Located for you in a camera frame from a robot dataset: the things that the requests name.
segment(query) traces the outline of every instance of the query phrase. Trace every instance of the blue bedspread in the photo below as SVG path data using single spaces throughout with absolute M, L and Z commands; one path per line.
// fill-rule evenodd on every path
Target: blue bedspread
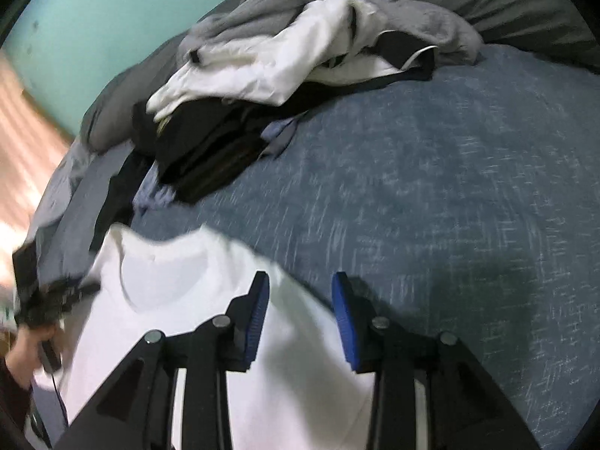
M 489 45 L 324 106 L 279 159 L 133 227 L 207 222 L 324 299 L 336 270 L 359 276 L 407 328 L 460 335 L 565 450 L 600 398 L 599 126 L 600 76 Z

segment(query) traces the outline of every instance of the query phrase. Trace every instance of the folded clothes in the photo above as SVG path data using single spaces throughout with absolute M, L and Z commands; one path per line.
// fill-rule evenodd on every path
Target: folded clothes
M 208 96 L 280 106 L 304 81 L 345 86 L 397 74 L 432 48 L 453 63 L 472 64 L 481 45 L 467 22 L 429 3 L 315 0 L 275 36 L 192 49 L 147 110 L 159 121 L 183 102 Z
M 95 154 L 77 137 L 52 173 L 34 216 L 31 218 L 26 238 L 27 242 L 35 239 L 38 258 L 45 256 L 48 251 L 50 239 L 55 234 L 77 186 L 94 157 Z
M 383 51 L 392 48 L 386 45 Z M 419 59 L 421 67 L 368 82 L 341 87 L 305 82 L 282 106 L 204 98 L 182 103 L 173 114 L 156 123 L 146 114 L 145 103 L 138 103 L 133 112 L 135 153 L 110 181 L 90 251 L 98 250 L 115 221 L 129 224 L 133 198 L 154 161 L 159 183 L 172 186 L 179 201 L 194 204 L 231 184 L 261 155 L 281 153 L 295 127 L 287 127 L 273 144 L 268 144 L 260 134 L 271 122 L 294 118 L 336 97 L 378 89 L 394 81 L 429 80 L 433 53 L 424 52 Z
M 208 16 L 192 26 L 179 45 L 178 68 L 188 61 L 191 50 L 205 44 L 277 35 L 296 20 L 307 3 L 313 1 L 240 0 L 231 11 Z
M 267 125 L 260 137 L 269 144 L 260 153 L 260 157 L 279 157 L 296 132 L 297 120 L 297 117 L 285 118 Z M 140 211 L 156 210 L 175 201 L 175 195 L 172 186 L 158 181 L 158 164 L 154 162 L 133 198 L 133 207 Z
M 64 416 L 64 403 L 60 395 L 56 394 L 54 387 L 44 389 L 35 381 L 31 385 L 35 409 L 40 415 L 41 421 L 44 422 L 50 444 L 55 446 L 67 430 L 68 422 Z

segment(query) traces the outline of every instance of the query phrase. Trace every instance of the black fabric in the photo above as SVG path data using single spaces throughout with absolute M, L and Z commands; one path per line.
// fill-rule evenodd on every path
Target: black fabric
M 190 51 L 190 61 L 192 62 L 192 64 L 202 64 L 202 62 L 200 61 L 200 54 L 198 54 L 198 51 Z
M 427 46 L 412 35 L 391 31 L 382 34 L 369 51 L 400 69 Z M 100 249 L 114 222 L 130 224 L 133 198 L 154 160 L 159 181 L 172 185 L 179 201 L 196 203 L 230 184 L 258 159 L 267 145 L 260 133 L 269 123 L 296 117 L 339 96 L 378 89 L 400 80 L 431 79 L 433 49 L 422 52 L 416 62 L 420 65 L 405 72 L 347 86 L 304 82 L 281 106 L 207 97 L 182 103 L 169 117 L 156 123 L 146 114 L 146 103 L 137 103 L 133 108 L 135 150 L 110 180 L 90 250 Z
M 20 430 L 25 427 L 25 417 L 29 411 L 29 390 L 19 386 L 0 358 L 0 411 L 9 415 Z
M 259 158 L 270 156 L 274 159 L 277 159 L 283 153 L 283 151 L 287 149 L 287 146 L 290 144 L 292 138 L 296 134 L 297 127 L 298 122 L 295 118 L 293 118 L 292 121 L 263 149 Z
M 119 173 L 110 179 L 109 192 L 96 220 L 90 251 L 100 250 L 104 235 L 113 223 L 131 224 L 134 213 L 131 203 L 153 162 L 152 157 L 134 150 Z
M 37 281 L 37 248 L 34 241 L 24 243 L 13 252 L 14 282 L 20 297 L 23 293 L 29 298 L 31 293 L 26 293 L 29 287 Z

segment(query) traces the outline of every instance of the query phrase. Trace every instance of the light blue cloth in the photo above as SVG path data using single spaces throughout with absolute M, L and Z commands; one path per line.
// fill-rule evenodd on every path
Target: light blue cloth
M 133 198 L 136 210 L 157 209 L 175 200 L 175 190 L 158 182 L 158 164 L 154 162 Z
M 296 117 L 272 121 L 260 134 L 262 140 L 273 142 L 283 130 L 296 120 Z

